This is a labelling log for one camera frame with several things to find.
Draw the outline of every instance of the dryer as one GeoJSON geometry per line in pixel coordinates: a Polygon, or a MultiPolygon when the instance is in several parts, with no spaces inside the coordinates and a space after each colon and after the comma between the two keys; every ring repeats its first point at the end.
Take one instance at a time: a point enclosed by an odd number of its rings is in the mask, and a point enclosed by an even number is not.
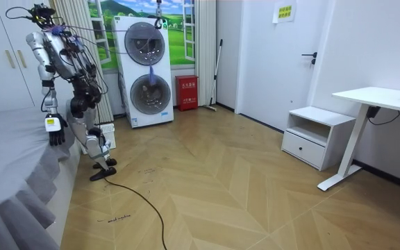
{"type": "Polygon", "coordinates": [[[133,128],[174,120],[166,29],[155,19],[114,17],[113,29],[126,115],[133,128]],[[150,79],[152,64],[154,79],[150,79]]]}

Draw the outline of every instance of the standing desk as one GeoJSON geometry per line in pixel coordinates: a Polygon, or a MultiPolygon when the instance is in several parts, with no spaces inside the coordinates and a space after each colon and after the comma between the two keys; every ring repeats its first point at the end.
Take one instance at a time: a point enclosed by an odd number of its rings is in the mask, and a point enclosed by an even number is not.
{"type": "Polygon", "coordinates": [[[356,147],[359,144],[365,124],[368,121],[368,109],[370,107],[382,107],[400,111],[400,90],[391,90],[381,87],[364,87],[357,90],[334,93],[333,97],[355,101],[362,105],[356,123],[354,124],[353,132],[351,132],[347,148],[345,149],[342,162],[340,163],[339,171],[337,171],[338,173],[317,186],[323,191],[327,191],[327,189],[338,184],[360,169],[359,166],[353,165],[352,162],[356,147]]]}

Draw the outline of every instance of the cloud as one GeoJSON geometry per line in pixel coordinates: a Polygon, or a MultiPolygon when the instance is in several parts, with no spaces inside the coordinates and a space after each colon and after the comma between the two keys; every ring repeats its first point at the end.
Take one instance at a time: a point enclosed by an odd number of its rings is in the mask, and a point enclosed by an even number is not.
{"type": "Polygon", "coordinates": [[[143,3],[142,5],[143,5],[143,7],[145,7],[145,8],[155,8],[155,7],[156,7],[155,5],[151,5],[151,4],[149,4],[149,3],[143,3]]]}

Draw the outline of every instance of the washing machine door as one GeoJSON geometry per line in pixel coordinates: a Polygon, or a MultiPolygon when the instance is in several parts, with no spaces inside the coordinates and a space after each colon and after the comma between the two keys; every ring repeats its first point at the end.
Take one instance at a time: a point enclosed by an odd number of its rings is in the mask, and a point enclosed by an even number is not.
{"type": "Polygon", "coordinates": [[[165,54],[165,39],[152,24],[138,22],[133,24],[124,37],[127,53],[136,63],[154,65],[165,54]]]}
{"type": "Polygon", "coordinates": [[[155,84],[151,84],[149,75],[139,77],[131,87],[131,101],[134,107],[146,115],[161,113],[171,100],[171,89],[163,78],[154,75],[155,84]]]}

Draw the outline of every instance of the fire extinguisher box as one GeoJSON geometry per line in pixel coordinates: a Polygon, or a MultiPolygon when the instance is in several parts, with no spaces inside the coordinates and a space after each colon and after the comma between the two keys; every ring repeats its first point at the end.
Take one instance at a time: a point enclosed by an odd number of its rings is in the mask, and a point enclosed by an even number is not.
{"type": "Polygon", "coordinates": [[[180,111],[198,108],[197,76],[176,76],[177,106],[180,111]]]}

